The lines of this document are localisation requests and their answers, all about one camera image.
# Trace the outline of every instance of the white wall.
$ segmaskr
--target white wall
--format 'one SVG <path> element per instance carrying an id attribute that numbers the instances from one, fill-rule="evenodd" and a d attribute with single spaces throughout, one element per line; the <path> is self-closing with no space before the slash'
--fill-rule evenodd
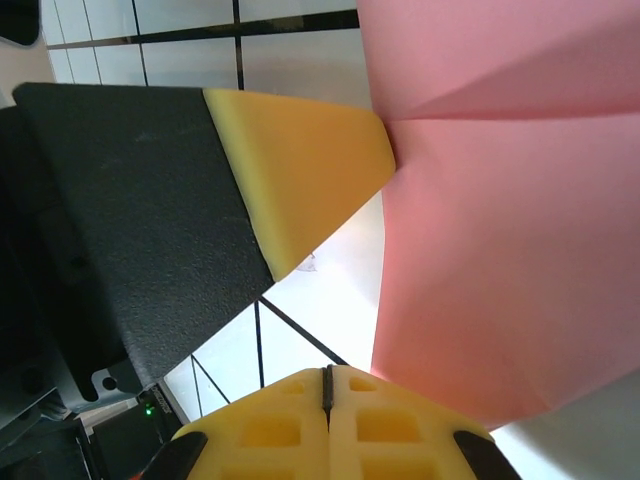
<path id="1" fill-rule="evenodd" d="M 523 480 L 638 480 L 640 371 L 493 435 Z"/>
<path id="2" fill-rule="evenodd" d="M 11 92 L 24 82 L 53 82 L 45 44 L 40 38 L 29 48 L 0 40 L 0 105 L 13 104 Z"/>

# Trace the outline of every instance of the black textured surface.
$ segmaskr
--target black textured surface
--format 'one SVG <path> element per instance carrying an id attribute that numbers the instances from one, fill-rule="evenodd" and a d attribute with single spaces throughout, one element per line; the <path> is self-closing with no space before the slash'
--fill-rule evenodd
<path id="1" fill-rule="evenodd" d="M 0 152 L 0 183 L 21 214 L 33 214 L 58 202 L 50 172 L 18 107 L 0 109 Z"/>
<path id="2" fill-rule="evenodd" d="M 466 430 L 453 438 L 478 480 L 521 480 L 495 443 Z"/>
<path id="3" fill-rule="evenodd" d="M 0 37 L 29 46 L 38 40 L 39 34 L 39 0 L 0 1 Z"/>
<path id="4" fill-rule="evenodd" d="M 26 84 L 14 98 L 144 385 L 273 284 L 199 89 Z"/>
<path id="5" fill-rule="evenodd" d="M 73 422 L 41 422 L 0 452 L 2 480 L 92 480 L 95 475 L 84 427 Z"/>
<path id="6" fill-rule="evenodd" d="M 190 432 L 167 443 L 142 474 L 142 480 L 187 480 L 207 444 L 202 432 Z"/>

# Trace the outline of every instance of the pink foam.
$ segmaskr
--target pink foam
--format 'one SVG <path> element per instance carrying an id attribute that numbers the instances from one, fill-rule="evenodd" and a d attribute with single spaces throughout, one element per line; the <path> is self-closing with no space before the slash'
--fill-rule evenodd
<path id="1" fill-rule="evenodd" d="M 362 0 L 373 371 L 496 426 L 640 366 L 640 2 Z"/>

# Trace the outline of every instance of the black rubber pad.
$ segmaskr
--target black rubber pad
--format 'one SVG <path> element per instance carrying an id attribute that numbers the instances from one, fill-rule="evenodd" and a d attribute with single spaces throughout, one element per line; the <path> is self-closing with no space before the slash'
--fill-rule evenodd
<path id="1" fill-rule="evenodd" d="M 143 385 L 273 284 L 200 89 L 25 84 L 14 98 Z"/>
<path id="2" fill-rule="evenodd" d="M 453 438 L 478 480 L 521 480 L 492 441 L 465 430 L 457 431 Z"/>
<path id="3" fill-rule="evenodd" d="M 191 432 L 164 445 L 142 474 L 142 480 L 187 480 L 207 444 L 202 432 Z"/>

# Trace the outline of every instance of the square cutout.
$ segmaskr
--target square cutout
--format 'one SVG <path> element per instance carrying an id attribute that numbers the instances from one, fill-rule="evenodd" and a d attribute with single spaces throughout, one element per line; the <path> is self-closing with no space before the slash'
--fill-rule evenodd
<path id="1" fill-rule="evenodd" d="M 289 416 L 251 419 L 240 440 L 241 447 L 295 447 L 300 445 L 300 420 Z"/>
<path id="2" fill-rule="evenodd" d="M 421 439 L 416 418 L 402 410 L 360 410 L 356 424 L 359 442 L 418 443 Z"/>

